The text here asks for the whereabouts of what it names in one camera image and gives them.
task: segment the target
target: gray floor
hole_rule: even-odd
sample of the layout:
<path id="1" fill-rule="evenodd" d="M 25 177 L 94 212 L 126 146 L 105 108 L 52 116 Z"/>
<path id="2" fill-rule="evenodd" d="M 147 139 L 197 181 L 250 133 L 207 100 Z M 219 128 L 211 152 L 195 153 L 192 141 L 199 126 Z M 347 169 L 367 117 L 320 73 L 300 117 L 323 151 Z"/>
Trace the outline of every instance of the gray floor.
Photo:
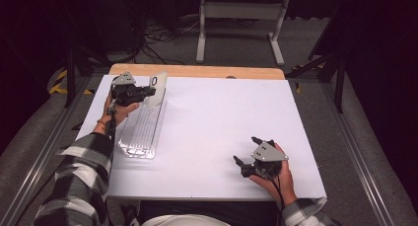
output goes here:
<path id="1" fill-rule="evenodd" d="M 308 54 L 327 22 L 316 19 L 284 22 L 279 44 L 286 63 L 282 67 L 285 73 L 295 65 L 308 63 Z M 243 27 L 237 23 L 248 22 L 217 21 L 209 24 L 203 65 L 277 67 L 266 38 L 274 25 L 258 21 Z M 198 39 L 196 30 L 193 28 L 170 42 L 158 42 L 150 46 L 165 59 L 194 65 Z M 109 57 L 116 58 L 119 55 L 116 53 Z M 143 52 L 138 55 L 137 61 L 153 63 Z M 102 75 L 94 74 L 89 83 L 90 89 L 98 87 Z M 336 114 L 334 106 L 329 102 L 326 90 L 332 89 L 333 82 L 324 85 L 301 81 L 300 92 L 296 91 L 293 81 L 290 84 L 328 195 L 324 212 L 343 225 L 418 225 L 410 199 L 388 164 L 348 78 L 345 80 L 343 95 L 344 115 Z M 83 95 L 80 98 L 53 148 L 68 145 L 74 140 L 77 131 L 71 128 L 83 121 L 93 97 Z M 28 170 L 53 132 L 53 127 L 64 112 L 65 99 L 65 95 L 51 95 L 49 101 L 28 120 L 1 156 L 0 215 L 5 215 L 25 181 Z M 351 130 L 354 145 L 360 153 L 360 162 L 367 165 L 366 170 L 371 176 L 367 180 L 364 180 L 364 168 L 358 168 L 359 158 L 353 157 L 353 143 L 350 143 L 343 131 L 341 119 L 346 121 Z M 50 158 L 35 190 L 45 182 L 60 160 L 57 156 Z M 48 183 L 19 225 L 31 224 L 36 209 L 51 192 L 52 184 L 53 181 Z M 111 218 L 116 224 L 122 223 L 118 209 L 121 202 L 124 200 L 108 201 Z M 376 202 L 383 204 L 376 207 Z M 387 212 L 386 218 L 382 217 L 382 209 Z"/>

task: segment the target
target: plaid shirt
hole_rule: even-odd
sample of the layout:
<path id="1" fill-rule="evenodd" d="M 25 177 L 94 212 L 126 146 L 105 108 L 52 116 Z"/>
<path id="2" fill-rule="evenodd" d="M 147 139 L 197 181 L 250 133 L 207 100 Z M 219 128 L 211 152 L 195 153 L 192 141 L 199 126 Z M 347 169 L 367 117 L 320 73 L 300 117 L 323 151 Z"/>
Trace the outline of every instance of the plaid shirt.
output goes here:
<path id="1" fill-rule="evenodd" d="M 113 145 L 92 133 L 61 151 L 55 186 L 39 208 L 34 225 L 109 225 L 105 198 Z M 298 199 L 283 210 L 286 225 L 334 225 L 320 212 L 325 198 Z"/>

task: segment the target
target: black pants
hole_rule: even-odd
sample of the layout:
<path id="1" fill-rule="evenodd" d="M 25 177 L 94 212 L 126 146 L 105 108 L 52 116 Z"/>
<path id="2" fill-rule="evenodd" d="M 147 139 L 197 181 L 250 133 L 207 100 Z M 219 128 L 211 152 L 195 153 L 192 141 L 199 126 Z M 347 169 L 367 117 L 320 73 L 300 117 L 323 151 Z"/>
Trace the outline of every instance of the black pants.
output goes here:
<path id="1" fill-rule="evenodd" d="M 276 226 L 278 208 L 273 201 L 141 201 L 141 223 L 168 214 L 206 215 L 232 226 Z"/>

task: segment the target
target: white tabletop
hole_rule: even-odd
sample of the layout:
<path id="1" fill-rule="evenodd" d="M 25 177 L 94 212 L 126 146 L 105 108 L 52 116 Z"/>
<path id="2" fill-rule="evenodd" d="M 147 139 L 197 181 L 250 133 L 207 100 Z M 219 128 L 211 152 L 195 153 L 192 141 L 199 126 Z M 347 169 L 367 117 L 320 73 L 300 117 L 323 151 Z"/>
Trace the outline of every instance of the white tabletop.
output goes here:
<path id="1" fill-rule="evenodd" d="M 114 76 L 104 76 L 78 138 L 102 115 Z M 135 76 L 137 86 L 149 77 Z M 126 158 L 115 147 L 108 195 L 139 199 L 271 200 L 245 179 L 233 159 L 245 163 L 257 147 L 252 136 L 274 139 L 289 156 L 298 197 L 326 196 L 289 83 L 170 77 L 156 157 Z M 116 132 L 117 138 L 123 123 Z"/>

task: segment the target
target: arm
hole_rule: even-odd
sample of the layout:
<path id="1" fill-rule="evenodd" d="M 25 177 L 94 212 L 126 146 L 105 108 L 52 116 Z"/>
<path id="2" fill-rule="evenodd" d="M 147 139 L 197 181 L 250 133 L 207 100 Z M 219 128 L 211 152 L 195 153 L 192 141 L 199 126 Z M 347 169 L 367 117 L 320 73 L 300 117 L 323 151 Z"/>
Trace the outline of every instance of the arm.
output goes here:
<path id="1" fill-rule="evenodd" d="M 110 116 L 104 114 L 93 132 L 61 151 L 64 160 L 55 171 L 53 192 L 35 217 L 34 225 L 108 225 L 105 197 L 113 154 L 113 141 L 106 135 Z M 139 104 L 116 106 L 116 125 Z"/>
<path id="2" fill-rule="evenodd" d="M 275 147 L 283 152 L 278 144 L 275 144 Z M 265 188 L 274 200 L 280 203 L 280 195 L 270 181 L 256 175 L 250 176 L 249 179 Z M 296 197 L 288 161 L 282 161 L 282 170 L 279 176 L 274 178 L 274 181 L 277 186 L 280 186 L 283 195 L 284 206 L 282 205 L 282 207 L 284 209 L 282 214 L 286 226 L 334 225 L 333 221 L 320 211 L 326 203 L 326 198 L 306 199 Z"/>

